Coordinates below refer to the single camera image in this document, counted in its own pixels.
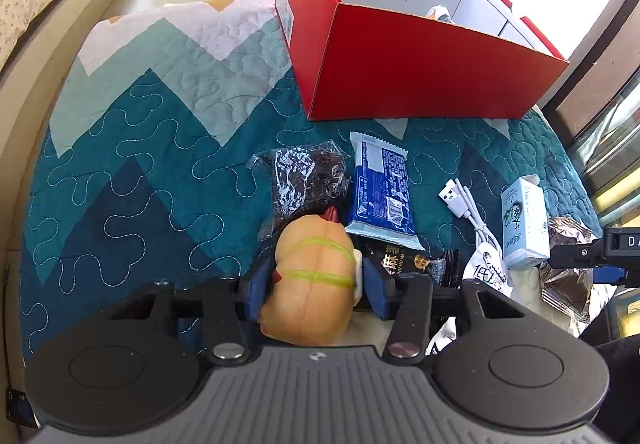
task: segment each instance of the orange object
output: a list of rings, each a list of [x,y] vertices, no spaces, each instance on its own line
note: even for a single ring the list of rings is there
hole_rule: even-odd
[[[351,318],[356,286],[353,244],[335,208],[289,224],[275,259],[273,293],[258,316],[263,334],[301,346],[335,343]]]

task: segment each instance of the white box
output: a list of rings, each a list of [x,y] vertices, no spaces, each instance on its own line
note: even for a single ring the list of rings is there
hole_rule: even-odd
[[[500,194],[502,200],[502,250],[510,270],[524,270],[549,258],[545,196],[537,186],[540,177],[519,177]]]

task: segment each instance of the blue and white wrapper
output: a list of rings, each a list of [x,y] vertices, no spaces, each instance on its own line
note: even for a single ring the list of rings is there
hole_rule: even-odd
[[[424,250],[411,216],[407,151],[360,132],[350,140],[355,193],[347,233]]]

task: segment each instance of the white label on box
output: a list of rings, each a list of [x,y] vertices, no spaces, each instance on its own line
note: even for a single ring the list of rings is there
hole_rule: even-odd
[[[291,31],[293,31],[293,12],[288,0],[276,0],[276,9],[282,23],[284,36],[287,38],[287,45],[291,44]]]

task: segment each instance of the open box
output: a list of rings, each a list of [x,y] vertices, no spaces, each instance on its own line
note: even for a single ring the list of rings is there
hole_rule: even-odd
[[[457,25],[424,18],[443,4]],[[508,0],[276,0],[309,119],[522,117],[568,62]]]

